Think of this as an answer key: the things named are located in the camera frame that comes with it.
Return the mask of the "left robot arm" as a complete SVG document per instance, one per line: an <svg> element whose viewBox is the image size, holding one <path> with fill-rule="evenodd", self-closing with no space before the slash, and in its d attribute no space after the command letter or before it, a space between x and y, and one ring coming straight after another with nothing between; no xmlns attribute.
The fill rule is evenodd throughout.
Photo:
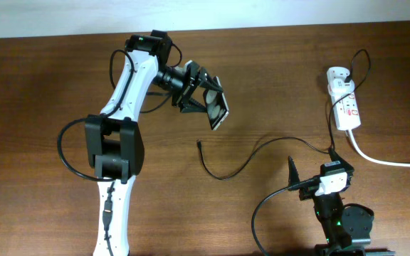
<svg viewBox="0 0 410 256"><path fill-rule="evenodd" d="M205 113L212 130L229 114L218 77L190 60L184 67L167 61L173 47L164 31L133 35L125 42L125 67L100 114L85 122L88 161L95 170L100 222L94 255L128 255L130 196L144 163L138 119L150 85L170 92L182 113Z"/></svg>

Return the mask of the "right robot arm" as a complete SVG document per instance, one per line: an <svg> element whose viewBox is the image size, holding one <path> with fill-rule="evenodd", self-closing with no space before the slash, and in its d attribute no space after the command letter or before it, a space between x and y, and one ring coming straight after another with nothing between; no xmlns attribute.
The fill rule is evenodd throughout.
<svg viewBox="0 0 410 256"><path fill-rule="evenodd" d="M374 211L356 203L344 204L354 167L335 150L328 151L330 162L320 166L320 173L301 181L292 157L288 157L289 191L299 191L302 201L313 200L314 211L325 234L326 243L316 245L316 255L365 255L371 243L370 232Z"/></svg>

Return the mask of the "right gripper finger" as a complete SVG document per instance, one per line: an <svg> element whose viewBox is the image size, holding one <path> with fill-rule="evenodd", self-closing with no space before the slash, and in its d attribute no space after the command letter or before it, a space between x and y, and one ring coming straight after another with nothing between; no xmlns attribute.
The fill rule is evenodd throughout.
<svg viewBox="0 0 410 256"><path fill-rule="evenodd" d="M288 187L289 191L297 190L297 185L300 183L300 177L298 170L295 166L295 162L291 156L288 157Z"/></svg>
<svg viewBox="0 0 410 256"><path fill-rule="evenodd" d="M344 168L345 170L353 169L353 166L350 165L347 161L345 161L332 147L328 149L328 153L329 153L330 159L332 161L338 161L340 163L340 166Z"/></svg>

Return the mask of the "black flip smartphone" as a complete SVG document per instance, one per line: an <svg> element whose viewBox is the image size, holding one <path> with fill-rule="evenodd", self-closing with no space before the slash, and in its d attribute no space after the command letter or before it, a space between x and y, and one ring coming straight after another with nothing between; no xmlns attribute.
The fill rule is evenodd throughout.
<svg viewBox="0 0 410 256"><path fill-rule="evenodd" d="M212 78L209 75L206 78L212 85L221 89L220 91L205 89L203 93L209 124L211 129L215 131L228 117L230 111L219 78L217 76Z"/></svg>

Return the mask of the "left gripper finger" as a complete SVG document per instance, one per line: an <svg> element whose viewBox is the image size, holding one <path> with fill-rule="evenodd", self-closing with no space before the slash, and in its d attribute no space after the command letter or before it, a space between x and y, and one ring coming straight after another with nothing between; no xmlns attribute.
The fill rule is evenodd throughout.
<svg viewBox="0 0 410 256"><path fill-rule="evenodd" d="M199 69L197 82L199 87L202 87L206 90L223 92L222 87L208 75L208 71L206 70L206 68Z"/></svg>
<svg viewBox="0 0 410 256"><path fill-rule="evenodd" d="M206 107L193 97L182 97L179 101L181 113L206 112Z"/></svg>

